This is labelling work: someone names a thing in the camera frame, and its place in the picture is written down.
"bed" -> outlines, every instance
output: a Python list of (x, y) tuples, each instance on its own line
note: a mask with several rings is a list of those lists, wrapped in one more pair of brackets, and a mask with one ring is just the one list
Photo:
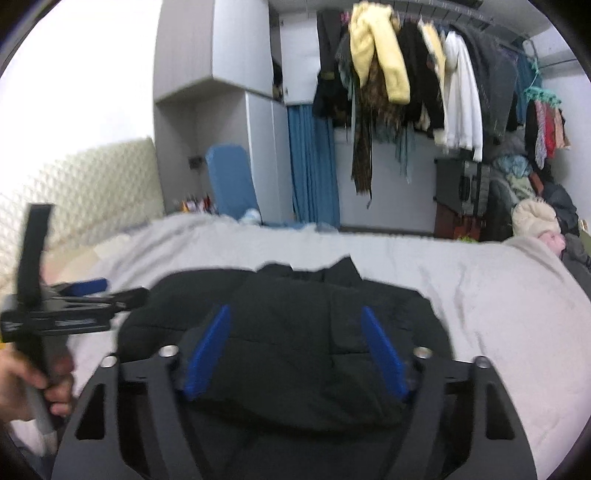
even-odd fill
[[(256, 269), (268, 262), (314, 270), (350, 255), (363, 277), (428, 298), (450, 333), (456, 359), (486, 355), (494, 362), (524, 425), (540, 479), (559, 466), (591, 416), (591, 304), (537, 239), (466, 244), (318, 233), (313, 227), (268, 229), (204, 214), (138, 217), (149, 225), (122, 233), (125, 226), (118, 223), (112, 239), (63, 262), (67, 265), (56, 268), (52, 280), (105, 277), (112, 290), (120, 290), (151, 287), (178, 270)], [(111, 332), (70, 339), (77, 393), (115, 350), (116, 330), (124, 320), (117, 317)], [(34, 426), (14, 428), (38, 447)]]

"white wardrobe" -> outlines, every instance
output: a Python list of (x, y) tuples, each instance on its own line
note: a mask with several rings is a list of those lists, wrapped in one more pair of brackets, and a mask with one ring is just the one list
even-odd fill
[(168, 212), (213, 196), (205, 157), (244, 147), (265, 222), (293, 220), (287, 109), (272, 100), (266, 0), (163, 0), (154, 62), (154, 133)]

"quilted headboard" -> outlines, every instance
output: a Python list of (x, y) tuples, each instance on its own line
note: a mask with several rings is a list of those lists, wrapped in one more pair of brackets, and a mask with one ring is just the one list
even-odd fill
[(54, 203), (48, 250), (102, 242), (164, 216), (151, 138), (93, 148), (52, 162), (9, 193), (0, 193), (0, 289), (20, 255), (29, 203)]

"pink garment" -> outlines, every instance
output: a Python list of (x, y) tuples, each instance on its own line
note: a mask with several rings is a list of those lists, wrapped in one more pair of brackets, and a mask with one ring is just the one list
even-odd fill
[(554, 129), (554, 118), (556, 117), (556, 113), (554, 112), (554, 108), (552, 108), (547, 103), (544, 104), (544, 111), (546, 114), (546, 136), (545, 136), (545, 143), (546, 143), (546, 155), (547, 158), (554, 158), (554, 150), (556, 150), (556, 132)]
[(557, 108), (554, 109), (554, 132), (556, 137), (556, 148), (564, 148), (564, 126), (562, 124), (562, 114)]
[(564, 238), (564, 235), (561, 235), (560, 233), (546, 230), (538, 237), (538, 239), (542, 240), (548, 246), (548, 248), (552, 250), (552, 253), (557, 257), (560, 257), (560, 255), (566, 248), (566, 240)]

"brown patterned scarf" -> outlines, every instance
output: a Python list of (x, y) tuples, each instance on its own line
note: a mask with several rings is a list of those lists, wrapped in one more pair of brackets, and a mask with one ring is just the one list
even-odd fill
[(378, 56), (369, 67), (367, 84), (359, 87), (359, 77), (355, 70), (355, 142), (353, 144), (353, 169), (351, 179), (355, 190), (372, 196), (372, 130), (376, 125), (385, 125), (398, 132), (404, 113), (404, 106), (388, 100), (384, 72), (379, 65)]

